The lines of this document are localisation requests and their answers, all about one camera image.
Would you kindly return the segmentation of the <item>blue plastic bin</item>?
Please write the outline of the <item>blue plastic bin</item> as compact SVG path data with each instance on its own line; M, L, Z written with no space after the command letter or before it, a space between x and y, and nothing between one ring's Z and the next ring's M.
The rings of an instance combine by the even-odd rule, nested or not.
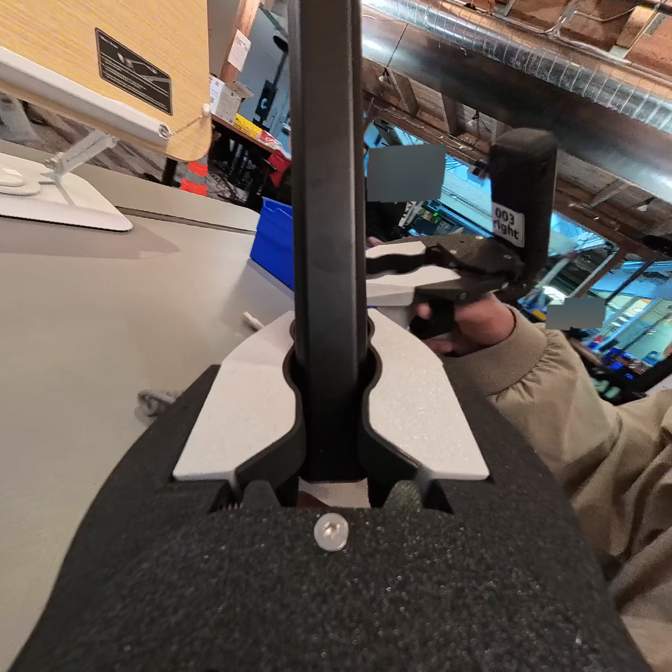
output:
M264 197L250 259L294 290L292 207Z

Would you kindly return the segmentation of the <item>silver ventilation duct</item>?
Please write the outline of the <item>silver ventilation duct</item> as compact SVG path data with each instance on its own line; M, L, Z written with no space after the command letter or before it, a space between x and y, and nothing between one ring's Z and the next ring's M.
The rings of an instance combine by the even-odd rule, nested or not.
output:
M454 1L362 1L363 55L671 203L671 82Z

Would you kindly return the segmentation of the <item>orange traffic cone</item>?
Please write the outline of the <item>orange traffic cone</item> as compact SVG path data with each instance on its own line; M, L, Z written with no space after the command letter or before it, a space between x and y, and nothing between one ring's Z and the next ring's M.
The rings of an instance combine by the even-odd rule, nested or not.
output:
M207 176L208 162L206 156L197 161L189 161L180 183L180 190L189 194L207 197Z

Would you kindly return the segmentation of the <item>black usb hub tower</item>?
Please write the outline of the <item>black usb hub tower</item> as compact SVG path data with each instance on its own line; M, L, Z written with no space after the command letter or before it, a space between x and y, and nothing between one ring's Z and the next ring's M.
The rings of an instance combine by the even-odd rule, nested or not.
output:
M290 1L295 348L301 476L354 482L368 348L359 1Z

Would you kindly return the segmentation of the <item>wooden book stand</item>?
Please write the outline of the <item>wooden book stand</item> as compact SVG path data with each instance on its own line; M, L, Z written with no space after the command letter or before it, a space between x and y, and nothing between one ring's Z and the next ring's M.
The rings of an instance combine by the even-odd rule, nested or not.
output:
M2 1L1 92L91 130L41 162L2 153L1 217L131 231L74 170L119 140L201 158L208 59L205 1Z

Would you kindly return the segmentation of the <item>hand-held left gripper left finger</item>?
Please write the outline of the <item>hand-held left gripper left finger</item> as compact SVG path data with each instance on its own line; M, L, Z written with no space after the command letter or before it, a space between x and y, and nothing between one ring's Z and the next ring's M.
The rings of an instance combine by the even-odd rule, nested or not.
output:
M264 481L282 505L296 505L306 431L291 378L293 322L285 312L222 361L173 468L176 481L227 483L239 500Z

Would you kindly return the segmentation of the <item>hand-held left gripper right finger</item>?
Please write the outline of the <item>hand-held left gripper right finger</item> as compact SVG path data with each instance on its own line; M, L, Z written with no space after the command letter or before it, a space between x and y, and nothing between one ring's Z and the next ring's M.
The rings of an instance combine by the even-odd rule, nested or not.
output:
M441 359L379 310L367 312L372 377L361 411L361 466L381 507L410 481L421 502L434 483L483 482L490 470Z

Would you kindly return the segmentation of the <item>person's right hand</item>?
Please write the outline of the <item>person's right hand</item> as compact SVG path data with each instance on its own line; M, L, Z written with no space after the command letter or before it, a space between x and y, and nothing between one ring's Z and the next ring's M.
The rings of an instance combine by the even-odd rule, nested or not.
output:
M463 357L505 341L516 328L511 308L489 292L478 301L454 309L451 332L424 340L439 356Z

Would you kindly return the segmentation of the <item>white box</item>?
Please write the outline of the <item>white box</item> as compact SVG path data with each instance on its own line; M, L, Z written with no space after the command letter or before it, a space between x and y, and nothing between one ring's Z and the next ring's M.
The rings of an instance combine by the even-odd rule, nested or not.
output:
M253 95L252 92L237 81L227 85L213 74L209 80L211 116L233 125L241 104Z

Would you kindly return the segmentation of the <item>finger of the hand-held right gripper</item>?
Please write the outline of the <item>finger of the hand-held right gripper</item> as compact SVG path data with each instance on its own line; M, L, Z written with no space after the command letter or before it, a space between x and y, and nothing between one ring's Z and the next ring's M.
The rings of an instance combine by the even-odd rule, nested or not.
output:
M377 245L365 252L366 274L406 274L427 263L427 247L421 240Z
M410 306L414 303L417 288L459 279L459 273L445 267L420 267L409 273L384 273L367 278L367 306Z

